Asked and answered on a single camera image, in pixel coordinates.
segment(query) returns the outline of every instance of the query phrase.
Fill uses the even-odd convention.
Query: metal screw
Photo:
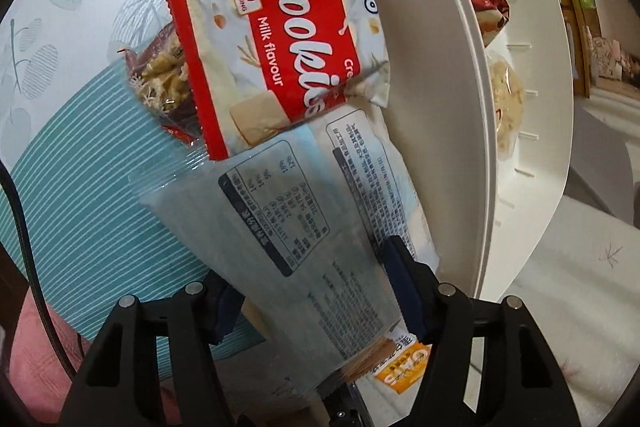
[[[438,285],[438,293],[440,295],[444,295],[445,297],[450,297],[456,292],[456,287],[448,282],[444,282]]]
[[[189,295],[197,295],[202,291],[204,286],[201,282],[190,282],[187,286],[184,287],[184,291],[186,291]]]
[[[523,302],[519,297],[515,295],[509,295],[507,297],[507,306],[513,310],[519,310],[523,306]]]
[[[133,295],[125,295],[120,297],[118,304],[122,308],[128,308],[129,306],[133,306],[133,303],[136,302],[136,298]]]

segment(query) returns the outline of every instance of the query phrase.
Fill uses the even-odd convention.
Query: nutrition facts table
[[[227,171],[218,185],[285,277],[329,234],[286,140]]]

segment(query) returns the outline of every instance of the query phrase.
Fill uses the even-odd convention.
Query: white container
[[[573,84],[558,0],[510,0],[511,21],[491,46],[528,92],[523,133],[498,177],[491,85],[470,0],[377,1],[393,71],[385,119],[442,258],[438,277],[498,299],[566,182]]]

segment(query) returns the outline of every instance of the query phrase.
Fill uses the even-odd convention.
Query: pink fabric
[[[78,334],[53,309],[49,314],[60,341],[76,369],[81,364]],[[82,339],[87,352],[91,343]],[[31,414],[41,423],[57,423],[71,387],[71,381],[49,344],[31,290],[22,305],[9,363],[9,380]],[[170,425],[180,423],[180,413],[173,394],[162,389],[164,414]]]

